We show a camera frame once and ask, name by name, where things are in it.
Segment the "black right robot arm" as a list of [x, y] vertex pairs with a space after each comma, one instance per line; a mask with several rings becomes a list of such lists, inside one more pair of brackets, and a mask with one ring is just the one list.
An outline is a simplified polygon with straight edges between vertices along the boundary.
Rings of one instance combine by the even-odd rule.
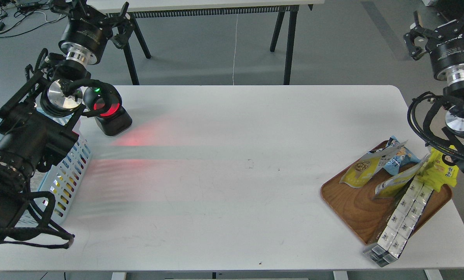
[[422, 26], [419, 13], [404, 35], [414, 60], [429, 55], [433, 78], [445, 81], [441, 96], [421, 94], [408, 108], [408, 123], [427, 145], [450, 156], [464, 174], [464, 14], [434, 30]]

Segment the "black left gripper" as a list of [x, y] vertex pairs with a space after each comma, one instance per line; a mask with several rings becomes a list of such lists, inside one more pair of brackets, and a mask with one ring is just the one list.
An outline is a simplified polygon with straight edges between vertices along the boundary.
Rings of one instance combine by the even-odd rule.
[[118, 49], [124, 49], [134, 25], [128, 17], [129, 3], [125, 2], [119, 14], [109, 17], [88, 5], [86, 0], [51, 0], [50, 10], [63, 14], [68, 24], [58, 43], [68, 59], [76, 59], [84, 65], [100, 62], [107, 42], [110, 40]]

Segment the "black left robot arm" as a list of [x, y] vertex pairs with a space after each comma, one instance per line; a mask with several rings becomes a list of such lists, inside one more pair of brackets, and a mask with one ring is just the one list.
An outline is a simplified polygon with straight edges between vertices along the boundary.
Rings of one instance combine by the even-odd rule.
[[52, 220], [56, 198], [31, 191], [36, 172], [47, 172], [75, 147], [74, 127], [81, 116], [93, 117], [105, 135], [129, 128], [132, 118], [113, 85], [91, 77], [108, 41], [125, 49], [135, 26], [125, 2], [115, 17], [85, 0], [50, 0], [56, 14], [68, 18], [59, 42], [61, 53], [43, 49], [35, 66], [26, 66], [26, 83], [0, 109], [0, 245], [40, 247], [31, 239], [47, 234], [65, 240], [48, 249], [67, 249], [74, 235]]

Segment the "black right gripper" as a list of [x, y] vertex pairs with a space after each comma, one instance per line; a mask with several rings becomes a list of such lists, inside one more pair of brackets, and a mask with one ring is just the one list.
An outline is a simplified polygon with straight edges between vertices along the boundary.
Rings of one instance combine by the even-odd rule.
[[419, 13], [404, 34], [408, 54], [417, 61], [429, 55], [433, 78], [438, 81], [464, 81], [464, 14], [429, 30], [421, 25]]

